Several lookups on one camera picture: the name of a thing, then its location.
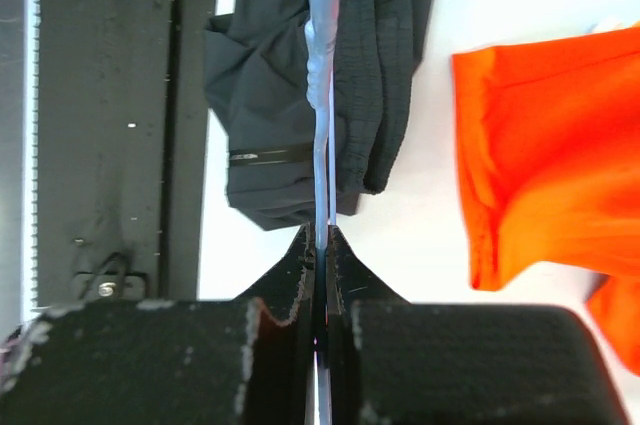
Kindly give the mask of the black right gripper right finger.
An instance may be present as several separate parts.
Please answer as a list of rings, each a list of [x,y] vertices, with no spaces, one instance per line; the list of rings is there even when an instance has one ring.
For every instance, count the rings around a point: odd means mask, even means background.
[[[551,305],[411,304],[329,233],[336,424],[624,424],[583,321]]]

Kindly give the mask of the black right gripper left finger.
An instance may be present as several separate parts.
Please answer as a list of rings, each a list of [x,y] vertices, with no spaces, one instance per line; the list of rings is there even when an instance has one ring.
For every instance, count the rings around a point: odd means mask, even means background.
[[[309,424],[314,234],[229,301],[44,310],[1,374],[5,424]]]

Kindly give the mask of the dark navy shorts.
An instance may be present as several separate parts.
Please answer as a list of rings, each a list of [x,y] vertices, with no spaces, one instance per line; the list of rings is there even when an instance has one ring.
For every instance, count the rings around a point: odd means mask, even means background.
[[[205,30],[204,92],[228,137],[229,205],[264,230],[315,215],[315,109],[335,113],[337,210],[388,183],[432,0],[235,0]]]

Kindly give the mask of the blue wire hanger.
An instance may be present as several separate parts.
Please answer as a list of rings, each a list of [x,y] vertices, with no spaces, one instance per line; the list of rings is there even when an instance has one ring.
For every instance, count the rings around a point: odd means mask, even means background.
[[[309,0],[310,17],[304,27],[308,48],[307,100],[315,112],[313,166],[316,253],[313,322],[318,418],[321,424],[332,422],[327,269],[330,227],[336,224],[337,218],[334,51],[339,2],[340,0]]]

